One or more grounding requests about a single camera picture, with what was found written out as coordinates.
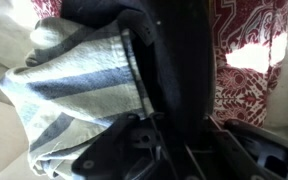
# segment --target cream sofa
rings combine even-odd
[[[29,32],[36,22],[30,1],[0,0],[0,78],[9,68],[24,65],[23,59],[31,50]],[[268,97],[267,111],[265,128],[288,139],[288,53],[278,87]],[[35,176],[29,169],[27,147],[15,109],[0,91],[0,180],[48,179]]]

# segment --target black fabric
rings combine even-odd
[[[199,0],[63,0],[61,16],[98,28],[127,9],[144,13],[154,41],[147,45],[136,38],[133,48],[148,95],[157,111],[165,112],[179,131],[196,140],[214,85],[204,3]]]

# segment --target gray and white fabric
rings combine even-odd
[[[31,34],[28,67],[9,70],[0,88],[29,140],[36,174],[69,179],[72,162],[121,114],[153,111],[132,51],[118,23],[92,29],[59,18]]]

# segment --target red patterned fabric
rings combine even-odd
[[[287,0],[211,2],[218,66],[215,119],[263,125],[286,48],[287,15]]]
[[[31,0],[38,17],[59,17],[62,0]]]

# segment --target striped cloth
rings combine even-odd
[[[0,80],[29,140],[38,174],[70,179],[72,162],[121,114],[153,112],[132,51],[118,23],[92,29],[60,18],[41,20],[31,34],[28,67]]]

